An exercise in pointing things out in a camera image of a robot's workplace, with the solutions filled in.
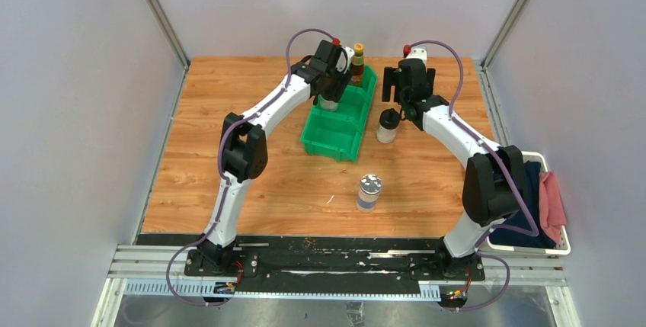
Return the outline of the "black cap white powder jar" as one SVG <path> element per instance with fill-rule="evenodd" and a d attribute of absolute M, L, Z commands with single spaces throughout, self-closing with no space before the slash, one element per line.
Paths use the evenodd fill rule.
<path fill-rule="evenodd" d="M 388 144 L 395 140 L 398 126 L 400 123 L 400 113 L 389 108 L 379 115 L 379 125 L 376 131 L 376 138 L 379 142 Z"/>

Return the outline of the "black cap salt jar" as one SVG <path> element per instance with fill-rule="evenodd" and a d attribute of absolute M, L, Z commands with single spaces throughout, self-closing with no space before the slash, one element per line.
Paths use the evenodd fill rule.
<path fill-rule="evenodd" d="M 327 99 L 323 95 L 318 96 L 318 105 L 322 110 L 335 112 L 338 109 L 339 98 Z"/>

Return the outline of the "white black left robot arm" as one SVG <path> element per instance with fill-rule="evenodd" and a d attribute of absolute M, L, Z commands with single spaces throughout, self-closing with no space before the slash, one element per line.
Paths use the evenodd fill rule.
<path fill-rule="evenodd" d="M 204 266 L 223 276 L 233 266 L 238 219 L 247 193 L 268 164 L 267 139 L 276 126 L 310 98 L 338 102 L 350 82 L 354 51 L 322 40 L 315 53 L 290 63 L 283 80 L 252 108 L 228 114 L 217 154 L 221 177 L 216 205 L 197 249 Z"/>

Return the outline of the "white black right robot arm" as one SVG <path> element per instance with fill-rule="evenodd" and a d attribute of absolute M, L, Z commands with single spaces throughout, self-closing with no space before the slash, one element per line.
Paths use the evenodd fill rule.
<path fill-rule="evenodd" d="M 450 112 L 449 102 L 433 92 L 434 78 L 422 59 L 403 59 L 384 69 L 382 101 L 399 104 L 396 117 L 437 139 L 465 169 L 464 213 L 434 260 L 438 275 L 451 280 L 465 270 L 464 257 L 485 235 L 521 209 L 526 181 L 521 151 L 489 140 Z"/>

